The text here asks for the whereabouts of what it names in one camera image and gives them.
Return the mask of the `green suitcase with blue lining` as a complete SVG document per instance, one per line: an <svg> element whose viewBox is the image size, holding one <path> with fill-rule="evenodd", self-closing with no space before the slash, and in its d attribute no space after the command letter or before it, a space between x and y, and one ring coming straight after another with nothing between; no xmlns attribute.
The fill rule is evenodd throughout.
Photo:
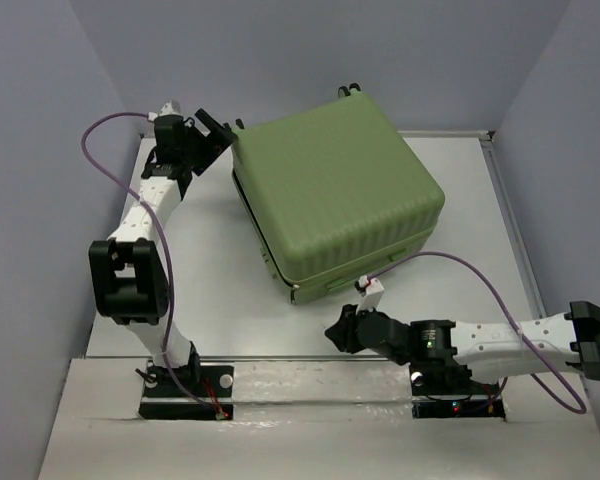
<svg viewBox="0 0 600 480"><path fill-rule="evenodd" d="M232 178L271 276L293 305L423 248L445 194L356 83L335 101L236 123Z"/></svg>

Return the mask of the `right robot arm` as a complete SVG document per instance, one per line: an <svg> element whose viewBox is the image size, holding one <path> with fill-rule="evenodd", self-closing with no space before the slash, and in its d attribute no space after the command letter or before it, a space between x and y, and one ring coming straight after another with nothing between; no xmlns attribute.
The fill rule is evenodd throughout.
<svg viewBox="0 0 600 480"><path fill-rule="evenodd" d="M459 395L477 384L551 371L600 381L600 307L588 301L516 327L451 320L402 323L378 310L346 305L325 335L341 352L370 350L408 366L417 395Z"/></svg>

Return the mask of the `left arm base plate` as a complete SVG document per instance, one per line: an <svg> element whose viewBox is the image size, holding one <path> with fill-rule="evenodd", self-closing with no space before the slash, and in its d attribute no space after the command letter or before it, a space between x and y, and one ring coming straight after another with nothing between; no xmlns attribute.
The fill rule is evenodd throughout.
<svg viewBox="0 0 600 480"><path fill-rule="evenodd" d="M151 362L135 369L142 379L138 415L145 420L229 421L234 418L234 365L211 363L201 366L200 378L184 367L176 369L181 389L166 369Z"/></svg>

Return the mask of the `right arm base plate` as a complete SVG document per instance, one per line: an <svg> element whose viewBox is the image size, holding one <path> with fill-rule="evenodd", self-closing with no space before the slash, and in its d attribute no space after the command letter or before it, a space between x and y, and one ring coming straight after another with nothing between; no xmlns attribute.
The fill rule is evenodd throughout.
<svg viewBox="0 0 600 480"><path fill-rule="evenodd" d="M414 419L505 419L501 384L480 383L468 376L468 370L410 366Z"/></svg>

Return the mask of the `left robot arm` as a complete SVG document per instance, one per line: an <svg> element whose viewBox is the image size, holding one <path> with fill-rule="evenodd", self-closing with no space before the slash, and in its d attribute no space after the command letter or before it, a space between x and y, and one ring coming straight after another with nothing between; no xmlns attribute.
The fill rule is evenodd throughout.
<svg viewBox="0 0 600 480"><path fill-rule="evenodd" d="M204 109L184 116L167 102L141 119L153 126L155 145L138 188L121 187L133 200L119 226L88 250L98 313L133 333L151 356L148 385L167 381L193 398L201 383L200 357L174 320L173 260L164 228L194 178L201 176L237 139Z"/></svg>

